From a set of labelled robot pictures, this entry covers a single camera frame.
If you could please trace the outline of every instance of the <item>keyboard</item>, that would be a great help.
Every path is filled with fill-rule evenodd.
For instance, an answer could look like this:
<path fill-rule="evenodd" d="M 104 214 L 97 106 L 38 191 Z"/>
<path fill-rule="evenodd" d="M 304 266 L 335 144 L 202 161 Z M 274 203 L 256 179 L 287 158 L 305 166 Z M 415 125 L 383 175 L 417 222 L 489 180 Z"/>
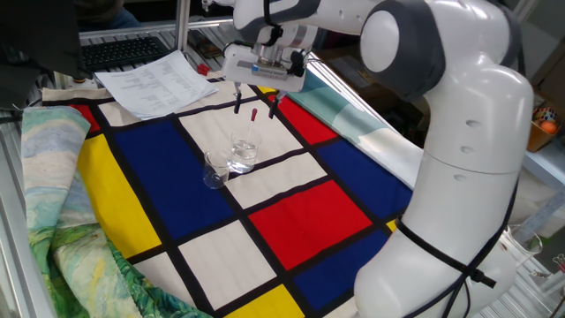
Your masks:
<path fill-rule="evenodd" d="M 164 57 L 170 51 L 158 38 L 144 37 L 82 47 L 82 60 L 89 71 L 124 64 L 149 62 Z"/>

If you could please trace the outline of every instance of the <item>empty glass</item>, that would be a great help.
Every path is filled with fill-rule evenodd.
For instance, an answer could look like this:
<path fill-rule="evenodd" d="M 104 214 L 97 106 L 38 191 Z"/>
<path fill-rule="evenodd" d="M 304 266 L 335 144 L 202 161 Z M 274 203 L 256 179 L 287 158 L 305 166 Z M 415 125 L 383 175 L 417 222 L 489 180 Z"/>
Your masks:
<path fill-rule="evenodd" d="M 204 184 L 210 189 L 219 189 L 230 176 L 231 152 L 226 148 L 216 148 L 204 154 Z"/>
<path fill-rule="evenodd" d="M 539 236 L 521 225 L 509 225 L 502 233 L 501 243 L 510 251 L 516 260 L 516 267 L 522 266 L 533 255 L 541 252 L 542 244 Z"/>

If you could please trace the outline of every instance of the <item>green painted fabric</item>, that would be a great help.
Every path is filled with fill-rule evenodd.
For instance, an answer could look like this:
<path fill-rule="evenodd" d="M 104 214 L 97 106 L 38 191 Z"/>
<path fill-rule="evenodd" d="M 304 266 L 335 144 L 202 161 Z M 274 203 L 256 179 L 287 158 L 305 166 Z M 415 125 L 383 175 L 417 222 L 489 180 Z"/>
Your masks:
<path fill-rule="evenodd" d="M 77 170 L 89 126 L 69 107 L 23 118 L 27 233 L 58 317 L 209 318 L 154 287 L 104 234 Z"/>

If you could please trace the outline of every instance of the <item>white square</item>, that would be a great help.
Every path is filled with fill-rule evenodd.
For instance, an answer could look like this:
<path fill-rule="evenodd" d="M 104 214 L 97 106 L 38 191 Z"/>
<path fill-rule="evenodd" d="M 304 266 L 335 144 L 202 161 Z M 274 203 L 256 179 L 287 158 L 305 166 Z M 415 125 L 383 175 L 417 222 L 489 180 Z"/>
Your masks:
<path fill-rule="evenodd" d="M 206 106 L 221 105 L 226 102 L 234 102 L 236 100 L 236 97 L 233 95 L 236 92 L 233 86 L 233 82 L 223 80 L 212 84 L 218 87 L 220 90 L 216 93 L 211 94 L 210 96 L 204 97 L 197 102 L 193 102 L 192 104 L 175 111 L 175 113 L 181 113 L 188 110 L 196 110 Z M 245 84 L 241 86 L 241 93 L 243 99 L 256 96 L 251 88 Z M 141 119 L 135 117 L 131 112 L 122 107 L 119 102 L 108 102 L 100 105 L 99 107 L 102 114 L 104 114 L 104 116 L 108 120 L 109 125 L 113 127 L 131 125 L 141 121 Z"/>
<path fill-rule="evenodd" d="M 141 274 L 145 275 L 153 285 L 195 307 L 191 294 L 186 290 L 185 283 L 183 283 L 166 253 L 159 254 L 133 266 Z"/>
<path fill-rule="evenodd" d="M 214 310 L 276 277 L 239 221 L 178 248 Z"/>
<path fill-rule="evenodd" d="M 229 180 L 226 186 L 241 208 L 249 208 L 278 193 L 324 176 L 326 172 L 312 155 L 302 154 Z"/>
<path fill-rule="evenodd" d="M 355 318 L 355 314 L 357 314 L 355 299 L 350 298 L 334 311 L 325 315 L 324 318 Z"/>
<path fill-rule="evenodd" d="M 253 130 L 262 138 L 256 163 L 302 147 L 281 121 L 276 117 L 268 117 L 268 106 L 262 101 L 242 104 L 238 114 L 233 112 L 233 107 L 228 107 L 181 117 L 180 122 L 202 151 L 218 147 L 231 148 L 231 132 L 236 129 L 249 129 L 253 108 L 258 111 Z"/>
<path fill-rule="evenodd" d="M 218 91 L 202 98 L 197 102 L 193 102 L 192 104 L 183 107 L 182 109 L 176 110 L 175 113 L 182 113 L 188 110 L 196 110 L 206 106 L 215 106 L 215 105 L 222 105 L 226 102 L 234 102 L 236 100 L 236 88 L 234 83 L 229 80 L 221 80 L 219 82 L 212 83 L 215 87 L 218 87 Z M 251 88 L 247 84 L 241 85 L 241 98 L 249 98 L 257 96 L 255 92 L 251 90 Z"/>

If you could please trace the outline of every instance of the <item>glass of water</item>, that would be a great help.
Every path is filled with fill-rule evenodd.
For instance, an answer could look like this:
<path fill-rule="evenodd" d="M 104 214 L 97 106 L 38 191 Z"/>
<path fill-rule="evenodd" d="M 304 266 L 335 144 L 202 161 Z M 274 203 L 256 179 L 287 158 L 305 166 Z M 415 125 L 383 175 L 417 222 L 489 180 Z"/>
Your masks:
<path fill-rule="evenodd" d="M 253 169 L 261 136 L 253 129 L 235 130 L 231 133 L 231 169 L 246 173 Z"/>

